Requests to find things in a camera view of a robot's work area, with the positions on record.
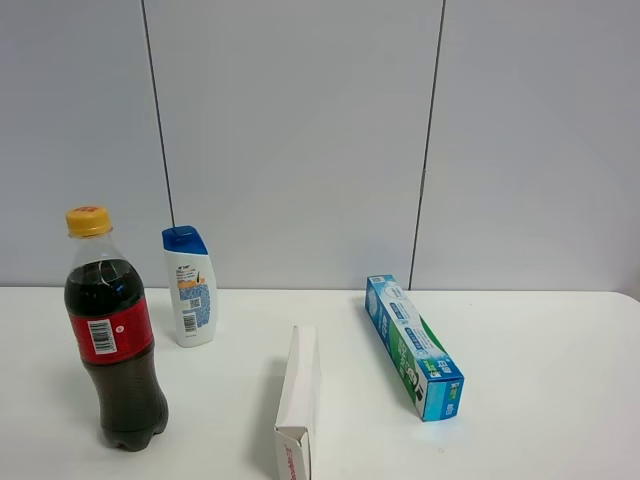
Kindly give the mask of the cola bottle with yellow cap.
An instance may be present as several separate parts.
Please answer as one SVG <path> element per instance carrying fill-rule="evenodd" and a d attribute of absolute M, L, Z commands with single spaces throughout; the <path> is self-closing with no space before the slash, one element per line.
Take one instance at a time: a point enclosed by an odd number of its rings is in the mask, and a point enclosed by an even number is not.
<path fill-rule="evenodd" d="M 102 433 L 112 447 L 140 451 L 163 433 L 169 419 L 155 370 L 144 285 L 116 248 L 105 207 L 76 207 L 65 219 L 78 248 L 64 302 L 82 364 L 96 388 Z"/>

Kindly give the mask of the white shampoo bottle blue cap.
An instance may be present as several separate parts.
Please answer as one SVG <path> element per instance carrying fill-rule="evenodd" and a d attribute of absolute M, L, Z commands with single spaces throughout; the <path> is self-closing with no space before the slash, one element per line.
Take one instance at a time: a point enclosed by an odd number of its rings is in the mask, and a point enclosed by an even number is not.
<path fill-rule="evenodd" d="M 208 249 L 191 225 L 162 231 L 163 249 L 179 346 L 190 348 L 213 340 L 218 298 Z"/>

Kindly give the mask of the blue green toothpaste box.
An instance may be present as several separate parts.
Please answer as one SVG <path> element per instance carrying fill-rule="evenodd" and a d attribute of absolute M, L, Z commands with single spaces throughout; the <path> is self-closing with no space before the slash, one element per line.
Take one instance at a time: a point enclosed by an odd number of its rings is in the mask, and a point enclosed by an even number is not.
<path fill-rule="evenodd" d="M 367 278 L 365 309 L 421 419 L 455 417 L 464 375 L 393 276 Z"/>

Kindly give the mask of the white cardboard box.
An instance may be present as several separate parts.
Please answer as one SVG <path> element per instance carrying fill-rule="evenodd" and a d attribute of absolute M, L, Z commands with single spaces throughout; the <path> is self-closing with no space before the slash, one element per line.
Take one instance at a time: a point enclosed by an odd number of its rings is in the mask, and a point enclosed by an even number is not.
<path fill-rule="evenodd" d="M 313 478 L 320 385 L 317 329 L 295 326 L 274 424 L 280 479 Z"/>

